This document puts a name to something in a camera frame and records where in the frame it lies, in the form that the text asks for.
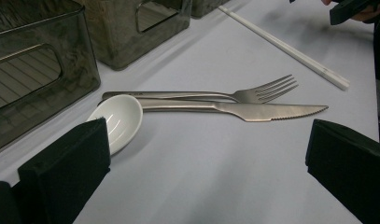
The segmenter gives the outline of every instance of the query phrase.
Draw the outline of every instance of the clear plastic container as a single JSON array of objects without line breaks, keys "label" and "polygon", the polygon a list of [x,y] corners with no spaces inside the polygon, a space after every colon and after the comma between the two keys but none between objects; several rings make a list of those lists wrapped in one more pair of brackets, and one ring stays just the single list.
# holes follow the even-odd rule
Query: clear plastic container
[{"label": "clear plastic container", "polygon": [[200,19],[204,15],[229,1],[230,0],[192,0],[191,16],[194,19]]},{"label": "clear plastic container", "polygon": [[0,0],[0,149],[100,86],[83,12]]},{"label": "clear plastic container", "polygon": [[76,0],[85,6],[96,59],[127,67],[190,26],[191,0]]}]

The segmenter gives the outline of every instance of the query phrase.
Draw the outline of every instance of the silver cutlery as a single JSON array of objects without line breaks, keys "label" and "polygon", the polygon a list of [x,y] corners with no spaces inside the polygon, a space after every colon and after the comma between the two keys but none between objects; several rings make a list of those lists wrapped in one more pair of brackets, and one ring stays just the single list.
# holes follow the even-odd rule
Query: silver cutlery
[{"label": "silver cutlery", "polygon": [[225,99],[238,103],[264,104],[293,90],[298,86],[292,75],[281,77],[275,81],[256,88],[236,91],[233,94],[213,91],[107,91],[102,100],[115,95],[127,94],[141,98],[152,99]]},{"label": "silver cutlery", "polygon": [[268,105],[210,101],[184,101],[166,99],[137,99],[144,112],[190,111],[215,112],[235,115],[244,121],[260,122],[279,119],[297,119],[311,116],[329,108],[327,105]]}]

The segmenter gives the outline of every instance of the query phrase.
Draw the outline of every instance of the white tablecloth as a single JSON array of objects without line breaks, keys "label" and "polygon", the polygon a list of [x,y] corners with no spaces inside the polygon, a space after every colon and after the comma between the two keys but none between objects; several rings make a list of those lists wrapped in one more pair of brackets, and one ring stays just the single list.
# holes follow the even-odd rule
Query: white tablecloth
[{"label": "white tablecloth", "polygon": [[273,103],[330,108],[262,123],[146,113],[76,223],[359,223],[304,161],[314,119],[378,140],[373,27],[355,21],[332,27],[330,7],[318,1],[232,0],[225,7],[349,79],[349,90],[217,9],[120,72],[99,63],[101,88],[1,152],[0,180],[14,185],[17,168],[84,122],[105,91],[234,92],[292,74],[300,86]]}]

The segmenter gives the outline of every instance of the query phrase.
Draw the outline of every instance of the spoon bowl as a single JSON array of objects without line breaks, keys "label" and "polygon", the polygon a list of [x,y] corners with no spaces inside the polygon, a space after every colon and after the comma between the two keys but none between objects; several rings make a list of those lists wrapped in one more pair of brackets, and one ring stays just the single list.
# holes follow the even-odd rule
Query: spoon bowl
[{"label": "spoon bowl", "polygon": [[125,147],[135,136],[143,119],[143,108],[131,95],[111,97],[91,113],[87,119],[105,118],[110,155]]}]

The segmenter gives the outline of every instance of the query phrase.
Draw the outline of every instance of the fork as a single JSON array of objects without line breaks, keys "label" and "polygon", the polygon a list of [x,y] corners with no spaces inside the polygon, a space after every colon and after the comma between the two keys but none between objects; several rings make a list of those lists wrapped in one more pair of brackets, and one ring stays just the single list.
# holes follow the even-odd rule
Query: fork
[{"label": "fork", "polygon": [[120,94],[132,95],[136,98],[153,99],[225,99],[237,103],[264,104],[293,90],[298,86],[292,75],[281,77],[264,85],[236,91],[232,94],[215,91],[107,91],[103,94],[103,100]]}]

